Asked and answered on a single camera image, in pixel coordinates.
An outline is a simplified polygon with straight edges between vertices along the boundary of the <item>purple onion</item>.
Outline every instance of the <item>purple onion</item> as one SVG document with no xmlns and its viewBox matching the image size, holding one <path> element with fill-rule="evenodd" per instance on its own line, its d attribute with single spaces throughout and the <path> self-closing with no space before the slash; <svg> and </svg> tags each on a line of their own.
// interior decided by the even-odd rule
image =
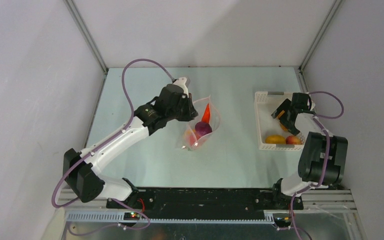
<svg viewBox="0 0 384 240">
<path fill-rule="evenodd" d="M 195 133 L 199 137 L 205 136 L 205 135 L 210 134 L 212 132 L 213 132 L 213 129 L 211 128 L 211 126 L 204 121 L 200 121 L 195 125 Z"/>
</svg>

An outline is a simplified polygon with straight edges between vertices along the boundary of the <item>cable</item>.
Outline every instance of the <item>cable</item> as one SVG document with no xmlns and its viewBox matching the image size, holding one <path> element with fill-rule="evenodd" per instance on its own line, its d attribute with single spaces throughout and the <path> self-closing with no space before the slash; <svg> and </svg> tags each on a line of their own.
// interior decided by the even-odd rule
<svg viewBox="0 0 384 240">
<path fill-rule="evenodd" d="M 142 200 L 142 198 L 139 198 L 139 200 L 137 200 L 138 202 L 140 202 L 142 204 L 142 213 L 145 212 L 145 203 L 144 201 Z"/>
<path fill-rule="evenodd" d="M 103 229 L 106 229 L 106 228 L 110 228 L 110 227 L 123 227 L 124 230 L 126 229 L 131 229 L 131 230 L 142 230 L 142 229 L 146 229 L 147 227 L 149 227 L 149 225 L 151 224 L 151 220 L 149 219 L 148 216 L 146 216 L 143 212 L 140 212 L 140 211 L 136 211 L 135 209 L 129 207 L 128 205 L 124 204 L 122 201 L 119 201 L 115 198 L 111 198 L 113 201 L 115 201 L 116 203 L 120 204 L 121 206 L 125 207 L 126 209 L 132 211 L 132 212 L 135 212 L 135 213 L 138 213 L 139 215 L 141 215 L 142 217 L 144 217 L 147 221 L 147 224 L 145 226 L 141 226 L 141 227 L 132 227 L 132 226 L 126 226 L 126 225 L 123 225 L 121 223 L 111 223 L 111 224 L 108 224 L 108 225 L 105 225 L 105 226 L 102 226 L 100 228 L 97 228 L 95 230 L 92 230 L 92 231 L 89 231 L 89 232 L 86 232 L 86 233 L 74 233 L 72 232 L 71 230 L 71 225 L 68 226 L 68 232 L 73 235 L 73 236 L 76 236 L 76 237 L 83 237 L 83 236 L 87 236 L 87 235 L 91 235 L 91 234 L 94 234 L 96 232 L 99 232 Z"/>
<path fill-rule="evenodd" d="M 302 231 L 302 232 L 304 232 L 307 236 L 308 236 L 308 238 L 310 239 L 310 240 L 313 240 L 313 238 L 310 236 L 310 234 L 306 231 L 306 230 L 304 230 L 303 228 L 301 228 L 301 227 L 295 227 L 295 226 L 292 226 L 292 227 L 278 227 L 276 224 L 273 224 L 272 225 L 277 231 L 282 231 L 282 230 L 290 230 L 290 229 L 297 229 L 297 230 L 300 230 L 300 231 Z"/>
<path fill-rule="evenodd" d="M 337 115 L 337 116 L 325 116 L 325 115 L 316 114 L 317 117 L 323 118 L 323 119 L 338 119 L 338 118 L 340 118 L 344 114 L 344 104 L 342 103 L 342 101 L 337 96 L 335 96 L 332 93 L 327 92 L 327 91 L 313 91 L 313 92 L 309 92 L 308 93 L 308 95 L 312 95 L 312 94 L 326 94 L 326 95 L 329 95 L 329 96 L 333 97 L 334 99 L 336 99 L 337 102 L 340 105 L 340 114 L 339 115 Z"/>
<path fill-rule="evenodd" d="M 173 76 L 167 71 L 167 69 L 165 69 L 161 64 L 159 64 L 158 62 L 154 61 L 154 60 L 151 60 L 151 59 L 147 59 L 147 58 L 139 58 L 139 59 L 136 59 L 136 60 L 133 60 L 131 62 L 129 62 L 123 69 L 123 72 L 122 72 L 122 75 L 121 75 L 121 85 L 123 87 L 123 92 L 126 96 L 126 99 L 127 99 L 127 102 L 130 106 L 130 118 L 129 120 L 127 121 L 126 125 L 117 133 L 115 133 L 113 136 L 109 137 L 106 141 L 104 141 L 103 143 L 99 144 L 97 147 L 95 147 L 92 151 L 88 152 L 85 156 L 83 156 L 79 161 L 77 161 L 73 166 L 71 166 L 61 177 L 61 179 L 59 180 L 59 182 L 56 184 L 56 187 L 55 189 L 53 190 L 53 193 L 52 193 L 52 198 L 51 198 L 51 204 L 54 208 L 58 209 L 58 208 L 61 208 L 61 207 L 66 207 L 70 204 L 72 204 L 73 202 L 75 202 L 76 200 L 78 200 L 79 198 L 76 197 L 72 200 L 70 200 L 69 202 L 66 202 L 64 204 L 61 204 L 61 205 L 58 205 L 57 202 L 56 202 L 56 198 L 57 198 L 57 194 L 58 194 L 58 191 L 61 187 L 61 185 L 63 184 L 64 180 L 69 176 L 69 174 L 75 169 L 77 168 L 78 165 L 80 165 L 84 160 L 86 160 L 87 158 L 89 158 L 91 156 L 91 152 L 96 152 L 98 151 L 99 149 L 101 149 L 102 147 L 104 147 L 106 144 L 108 144 L 109 142 L 111 142 L 112 140 L 114 140 L 115 138 L 117 138 L 120 134 L 123 133 L 123 130 L 126 130 L 130 124 L 132 123 L 133 121 L 133 117 L 134 117 L 134 114 L 135 114 L 135 111 L 133 109 L 133 104 L 132 104 L 132 100 L 130 99 L 129 97 L 129 94 L 127 93 L 127 90 L 126 90 L 126 86 L 125 86 L 125 74 L 126 74 L 126 70 L 127 68 L 129 68 L 132 64 L 134 63 L 137 63 L 137 62 L 150 62 L 150 63 L 153 63 L 155 65 L 157 65 L 158 67 L 160 67 L 167 75 L 168 77 L 171 79 L 172 82 L 174 82 L 174 78 Z"/>
</svg>

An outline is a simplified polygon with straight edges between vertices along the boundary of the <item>red pepper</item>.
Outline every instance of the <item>red pepper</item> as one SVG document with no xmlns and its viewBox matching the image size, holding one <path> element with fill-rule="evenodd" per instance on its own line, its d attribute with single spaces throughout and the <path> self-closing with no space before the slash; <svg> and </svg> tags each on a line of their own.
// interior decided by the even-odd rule
<svg viewBox="0 0 384 240">
<path fill-rule="evenodd" d="M 204 115 L 202 115 L 201 121 L 204 122 L 204 123 L 210 124 L 210 117 L 211 117 L 210 104 L 208 103 L 206 105 Z"/>
</svg>

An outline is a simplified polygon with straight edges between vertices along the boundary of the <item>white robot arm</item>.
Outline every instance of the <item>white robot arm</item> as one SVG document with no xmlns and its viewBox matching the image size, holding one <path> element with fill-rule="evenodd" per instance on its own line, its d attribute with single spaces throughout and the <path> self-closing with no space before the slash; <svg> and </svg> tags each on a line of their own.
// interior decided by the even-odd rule
<svg viewBox="0 0 384 240">
<path fill-rule="evenodd" d="M 64 154 L 64 173 L 86 157 L 65 179 L 82 202 L 87 203 L 95 198 L 124 201 L 132 193 L 135 187 L 129 180 L 110 178 L 104 176 L 102 171 L 115 157 L 165 127 L 168 121 L 188 122 L 198 115 L 192 105 L 187 82 L 186 77 L 181 77 L 165 86 L 158 97 L 134 111 L 134 117 L 127 127 L 124 124 L 100 142 L 80 152 L 70 149 Z"/>
</svg>

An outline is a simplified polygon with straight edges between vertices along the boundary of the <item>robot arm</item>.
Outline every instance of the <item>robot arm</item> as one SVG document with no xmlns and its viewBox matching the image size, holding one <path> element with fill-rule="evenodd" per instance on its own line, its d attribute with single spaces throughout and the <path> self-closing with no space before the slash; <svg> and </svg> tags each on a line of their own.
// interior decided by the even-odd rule
<svg viewBox="0 0 384 240">
<path fill-rule="evenodd" d="M 70 149 L 64 154 L 64 173 L 82 157 L 90 155 L 65 179 L 83 203 L 95 198 L 124 201 L 135 190 L 129 180 L 106 177 L 102 171 L 115 157 L 164 128 L 168 121 L 189 122 L 198 115 L 192 105 L 187 81 L 186 77 L 179 78 L 165 86 L 158 97 L 138 107 L 128 127 L 124 124 L 100 142 L 80 152 Z"/>
<path fill-rule="evenodd" d="M 300 133 L 295 127 L 297 115 L 301 113 L 315 115 L 314 106 L 309 94 L 295 92 L 292 94 L 292 99 L 282 102 L 271 116 L 279 119 L 280 124 L 288 132 L 297 135 Z M 348 141 L 344 137 L 329 136 L 327 141 L 326 135 L 309 132 L 298 162 L 298 171 L 287 178 L 279 179 L 274 184 L 275 198 L 289 201 L 293 195 L 299 197 L 303 189 L 327 188 L 327 185 L 339 184 L 344 175 L 347 148 Z M 326 149 L 328 149 L 328 161 L 323 170 Z M 322 184 L 318 184 L 321 178 L 323 178 Z"/>
</svg>

